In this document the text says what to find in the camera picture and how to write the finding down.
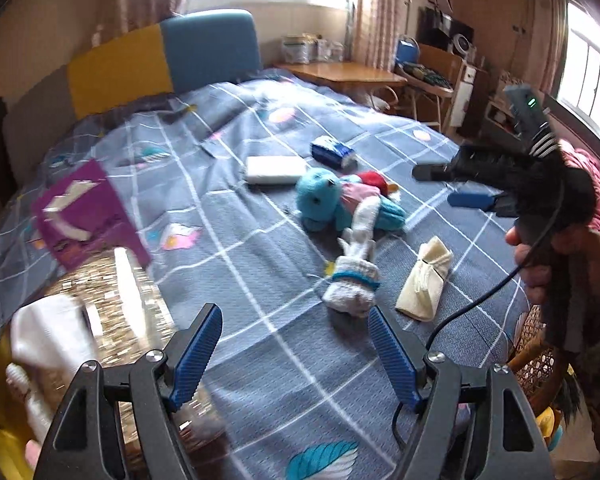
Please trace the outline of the person's right hand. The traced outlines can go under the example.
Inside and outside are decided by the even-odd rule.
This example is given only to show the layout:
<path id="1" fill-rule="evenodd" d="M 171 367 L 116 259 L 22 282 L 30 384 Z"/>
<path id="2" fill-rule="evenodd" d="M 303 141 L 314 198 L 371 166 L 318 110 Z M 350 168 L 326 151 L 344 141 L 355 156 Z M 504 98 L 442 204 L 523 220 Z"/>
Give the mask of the person's right hand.
<path id="1" fill-rule="evenodd" d="M 516 228 L 506 233 L 505 240 L 514 248 L 516 265 L 527 263 L 519 272 L 527 298 L 532 304 L 544 304 L 548 286 L 554 282 L 550 266 L 542 263 L 538 255 L 528 257 L 531 247 L 522 242 Z M 552 246 L 558 254 L 576 255 L 584 259 L 592 301 L 600 306 L 600 233 L 587 226 L 570 226 L 553 236 Z"/>

